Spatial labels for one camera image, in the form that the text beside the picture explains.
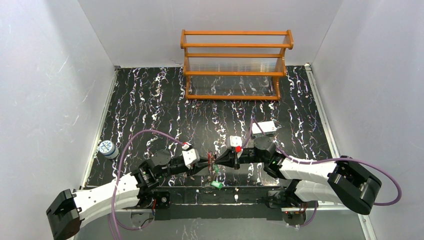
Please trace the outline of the metal keyring with red handle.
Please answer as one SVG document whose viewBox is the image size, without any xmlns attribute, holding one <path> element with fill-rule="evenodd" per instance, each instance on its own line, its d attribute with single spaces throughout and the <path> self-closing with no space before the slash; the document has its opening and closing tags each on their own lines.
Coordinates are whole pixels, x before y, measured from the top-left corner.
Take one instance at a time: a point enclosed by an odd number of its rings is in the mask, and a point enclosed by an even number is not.
<svg viewBox="0 0 424 240">
<path fill-rule="evenodd" d="M 219 174 L 220 169 L 218 165 L 215 164 L 216 158 L 217 156 L 213 152 L 209 151 L 207 153 L 208 172 L 209 172 L 208 181 L 215 180 Z"/>
</svg>

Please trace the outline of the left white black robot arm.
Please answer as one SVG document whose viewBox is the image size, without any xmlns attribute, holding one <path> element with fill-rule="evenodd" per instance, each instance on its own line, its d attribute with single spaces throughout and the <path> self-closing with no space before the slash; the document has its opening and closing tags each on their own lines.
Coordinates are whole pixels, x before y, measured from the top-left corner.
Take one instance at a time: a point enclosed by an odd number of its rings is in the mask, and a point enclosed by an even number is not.
<svg viewBox="0 0 424 240">
<path fill-rule="evenodd" d="M 93 189 L 61 191 L 46 210 L 52 236 L 67 240 L 93 220 L 112 213 L 112 210 L 146 207 L 152 202 L 153 190 L 163 178 L 180 173 L 195 175 L 208 167 L 210 159 L 192 148 L 182 155 L 171 157 L 165 150 L 157 151 L 119 181 Z"/>
</svg>

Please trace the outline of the green tag key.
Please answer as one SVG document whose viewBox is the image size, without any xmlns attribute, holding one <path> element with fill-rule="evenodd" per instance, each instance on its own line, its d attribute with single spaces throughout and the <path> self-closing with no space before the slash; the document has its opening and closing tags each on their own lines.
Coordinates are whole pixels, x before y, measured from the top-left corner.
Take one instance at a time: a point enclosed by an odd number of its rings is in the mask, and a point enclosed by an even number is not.
<svg viewBox="0 0 424 240">
<path fill-rule="evenodd" d="M 216 189 L 222 189 L 222 188 L 223 188 L 223 186 L 224 186 L 224 184 L 223 184 L 222 182 L 219 182 L 219 181 L 216 181 L 216 180 L 213 180 L 213 181 L 210 183 L 210 185 L 211 185 L 212 187 L 216 188 Z"/>
</svg>

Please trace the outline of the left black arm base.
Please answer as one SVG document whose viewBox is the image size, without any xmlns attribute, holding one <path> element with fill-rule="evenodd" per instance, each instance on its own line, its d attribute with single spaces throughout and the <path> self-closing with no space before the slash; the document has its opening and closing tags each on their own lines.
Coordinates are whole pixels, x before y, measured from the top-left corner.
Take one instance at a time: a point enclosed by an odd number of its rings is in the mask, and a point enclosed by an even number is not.
<svg viewBox="0 0 424 240">
<path fill-rule="evenodd" d="M 141 209 L 168 209 L 171 204 L 169 191 L 154 190 L 140 193 L 137 199 L 138 203 L 135 206 Z"/>
</svg>

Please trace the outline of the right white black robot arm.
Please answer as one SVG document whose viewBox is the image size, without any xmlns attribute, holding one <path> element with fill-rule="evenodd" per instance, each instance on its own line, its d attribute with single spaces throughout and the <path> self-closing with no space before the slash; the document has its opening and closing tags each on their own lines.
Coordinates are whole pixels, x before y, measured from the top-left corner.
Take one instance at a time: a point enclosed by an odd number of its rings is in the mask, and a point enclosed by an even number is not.
<svg viewBox="0 0 424 240">
<path fill-rule="evenodd" d="M 278 197 L 281 203 L 293 206 L 330 202 L 369 215 L 382 186 L 378 177 L 352 158 L 328 162 L 295 159 L 286 156 L 267 136 L 257 137 L 252 147 L 230 146 L 214 162 L 234 169 L 241 164 L 262 163 L 271 177 L 290 181 Z"/>
</svg>

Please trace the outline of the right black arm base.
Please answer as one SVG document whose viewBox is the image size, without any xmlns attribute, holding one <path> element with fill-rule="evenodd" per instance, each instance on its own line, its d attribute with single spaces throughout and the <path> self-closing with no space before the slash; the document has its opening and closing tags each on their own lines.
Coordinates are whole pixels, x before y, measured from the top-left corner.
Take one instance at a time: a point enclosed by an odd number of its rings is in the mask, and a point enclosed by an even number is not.
<svg viewBox="0 0 424 240">
<path fill-rule="evenodd" d="M 283 210 L 283 221 L 288 227 L 301 228 L 309 225 L 315 218 L 319 203 L 317 201 L 303 201 L 294 195 L 294 192 L 286 193 L 284 190 L 269 190 L 265 196 L 256 200 L 258 204 L 264 204 L 270 209 Z"/>
</svg>

